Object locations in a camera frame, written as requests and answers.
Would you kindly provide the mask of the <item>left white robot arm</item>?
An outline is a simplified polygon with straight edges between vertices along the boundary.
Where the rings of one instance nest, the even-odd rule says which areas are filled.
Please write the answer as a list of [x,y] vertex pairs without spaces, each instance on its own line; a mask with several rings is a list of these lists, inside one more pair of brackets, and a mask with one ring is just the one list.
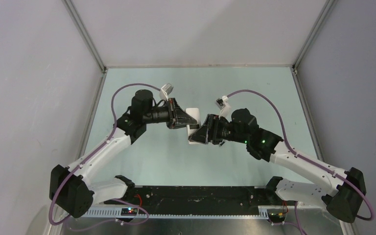
[[109,181],[94,182],[94,176],[119,152],[130,147],[152,123],[165,123],[169,129],[199,127],[197,108],[182,109],[174,98],[162,91],[162,106],[154,103],[149,90],[136,91],[128,110],[116,120],[111,134],[100,146],[68,166],[57,165],[50,175],[49,197],[52,205],[62,208],[69,216],[79,218],[94,205],[111,199],[124,204],[133,202],[133,182],[124,176]]

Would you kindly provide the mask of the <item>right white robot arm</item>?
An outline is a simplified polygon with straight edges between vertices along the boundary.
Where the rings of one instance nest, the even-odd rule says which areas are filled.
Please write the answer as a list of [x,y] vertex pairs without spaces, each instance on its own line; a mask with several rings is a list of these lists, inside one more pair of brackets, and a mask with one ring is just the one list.
[[283,166],[309,183],[297,183],[274,176],[266,185],[265,198],[272,205],[300,201],[319,206],[335,218],[353,223],[366,194],[362,171],[344,170],[318,159],[311,160],[286,143],[282,137],[260,128],[248,109],[235,110],[232,120],[209,114],[203,125],[189,135],[189,141],[221,144],[224,141],[244,143],[247,152],[257,160]]

